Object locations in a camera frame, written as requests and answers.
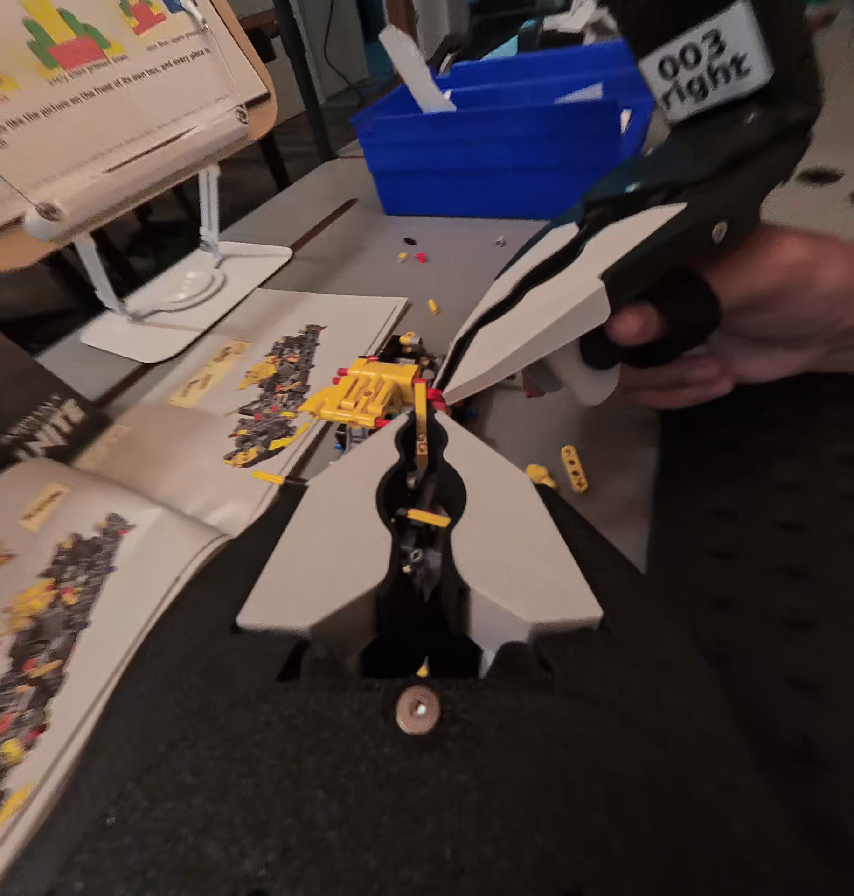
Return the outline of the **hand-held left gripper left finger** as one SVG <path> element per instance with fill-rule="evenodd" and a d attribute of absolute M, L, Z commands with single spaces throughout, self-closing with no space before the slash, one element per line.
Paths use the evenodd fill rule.
<path fill-rule="evenodd" d="M 376 491 L 400 459 L 395 418 L 309 486 L 236 617 L 239 628 L 309 641 L 370 641 L 392 535 Z"/>

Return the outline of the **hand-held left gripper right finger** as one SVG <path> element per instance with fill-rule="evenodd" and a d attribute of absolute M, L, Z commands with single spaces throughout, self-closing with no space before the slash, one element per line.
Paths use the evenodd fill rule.
<path fill-rule="evenodd" d="M 465 634 L 487 674 L 505 644 L 542 634 L 596 629 L 603 611 L 553 521 L 538 487 L 520 468 L 445 413 L 441 460 L 464 486 L 464 507 L 448 546 L 467 588 Z"/>

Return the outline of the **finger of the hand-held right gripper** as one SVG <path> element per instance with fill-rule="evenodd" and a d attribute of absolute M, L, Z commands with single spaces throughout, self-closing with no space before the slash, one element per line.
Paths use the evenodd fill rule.
<path fill-rule="evenodd" d="M 500 272 L 449 344 L 435 380 L 437 389 L 474 394 L 514 371 L 508 361 L 542 325 L 525 323 L 525 311 L 512 318 L 508 313 L 530 289 L 567 267 L 563 252 L 579 235 L 574 221 L 548 227 Z"/>
<path fill-rule="evenodd" d="M 512 318 L 525 311 L 525 323 L 542 325 L 508 361 L 514 368 L 510 375 L 542 361 L 602 325 L 611 315 L 611 302 L 601 275 L 686 207 L 686 203 L 673 203 L 641 210 L 591 236 L 588 236 L 588 226 L 580 228 L 580 235 L 563 252 L 569 262 L 567 267 L 544 284 L 530 289 L 508 313 L 508 318 Z M 474 395 L 443 393 L 448 404 Z"/>

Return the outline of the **lego car chassis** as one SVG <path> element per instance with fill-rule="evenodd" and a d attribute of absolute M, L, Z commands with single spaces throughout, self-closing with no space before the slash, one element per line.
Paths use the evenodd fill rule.
<path fill-rule="evenodd" d="M 416 377 L 431 388 L 422 363 L 360 357 L 338 369 L 332 384 L 301 406 L 303 415 L 314 422 L 336 424 L 347 436 L 360 438 L 343 459 L 395 418 L 406 417 L 407 423 L 396 436 L 400 459 L 376 491 L 377 508 L 393 544 L 388 574 L 376 590 L 374 638 L 309 641 L 283 635 L 320 644 L 348 658 L 368 678 L 415 673 L 476 677 L 481 651 L 465 634 L 467 591 L 455 571 L 446 533 L 453 520 L 445 505 L 463 509 L 465 491 L 459 477 L 441 460 L 445 435 L 437 418 L 446 411 L 429 406 L 430 462 L 425 470 L 416 467 L 412 387 Z"/>

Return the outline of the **lego instruction booklet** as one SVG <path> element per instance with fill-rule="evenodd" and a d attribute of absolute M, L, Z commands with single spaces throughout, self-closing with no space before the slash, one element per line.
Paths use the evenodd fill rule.
<path fill-rule="evenodd" d="M 70 463 L 0 473 L 0 882 L 119 678 L 320 430 L 299 408 L 373 354 L 403 297 L 260 288 Z"/>

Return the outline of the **lego set box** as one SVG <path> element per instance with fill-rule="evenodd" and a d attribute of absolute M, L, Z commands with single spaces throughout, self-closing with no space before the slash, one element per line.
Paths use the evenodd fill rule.
<path fill-rule="evenodd" d="M 110 424 L 93 402 L 0 334 L 0 472 L 34 458 L 70 463 Z"/>

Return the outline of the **person's right hand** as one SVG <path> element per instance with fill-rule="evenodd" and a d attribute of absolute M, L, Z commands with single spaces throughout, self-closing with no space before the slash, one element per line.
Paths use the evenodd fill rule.
<path fill-rule="evenodd" d="M 696 263 L 720 302 L 701 349 L 647 369 L 624 365 L 617 392 L 647 409 L 686 409 L 734 388 L 798 375 L 854 375 L 854 241 L 763 224 Z"/>

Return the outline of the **blue storage bin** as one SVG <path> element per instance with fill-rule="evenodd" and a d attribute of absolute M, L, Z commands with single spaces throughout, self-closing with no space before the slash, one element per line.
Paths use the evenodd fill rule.
<path fill-rule="evenodd" d="M 621 39 L 456 63 L 455 109 L 397 87 L 351 119 L 392 216 L 550 219 L 638 156 L 654 100 Z"/>

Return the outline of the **white paper strip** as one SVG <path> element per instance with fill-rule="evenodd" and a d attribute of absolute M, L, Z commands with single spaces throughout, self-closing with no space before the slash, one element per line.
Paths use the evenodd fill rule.
<path fill-rule="evenodd" d="M 424 56 L 409 34 L 388 24 L 379 33 L 378 39 L 422 113 L 429 115 L 456 110 L 451 98 L 440 91 Z"/>

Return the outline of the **black dotted floor mat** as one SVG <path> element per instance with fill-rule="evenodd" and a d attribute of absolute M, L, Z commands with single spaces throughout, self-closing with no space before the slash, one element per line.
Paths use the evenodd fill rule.
<path fill-rule="evenodd" d="M 647 573 L 804 845 L 854 894 L 854 376 L 662 413 Z"/>

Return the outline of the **white document stand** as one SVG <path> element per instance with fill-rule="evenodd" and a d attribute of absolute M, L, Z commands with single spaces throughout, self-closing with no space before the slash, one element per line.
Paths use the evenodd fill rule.
<path fill-rule="evenodd" d="M 292 256 L 286 247 L 254 249 L 220 235 L 218 164 L 272 130 L 277 104 L 269 73 L 229 4 L 212 3 L 268 94 L 256 103 L 230 106 L 105 169 L 76 172 L 52 185 L 45 201 L 31 200 L 0 228 L 0 272 L 72 247 L 104 307 L 81 331 L 81 342 L 139 363 L 183 353 Z M 94 234 L 192 176 L 198 179 L 197 247 L 129 297 L 117 297 Z"/>

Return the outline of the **printed instruction sheet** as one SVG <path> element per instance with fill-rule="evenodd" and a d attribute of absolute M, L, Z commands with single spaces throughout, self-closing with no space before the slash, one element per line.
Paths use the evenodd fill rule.
<path fill-rule="evenodd" d="M 269 92 L 212 2 L 0 2 L 0 228 Z"/>

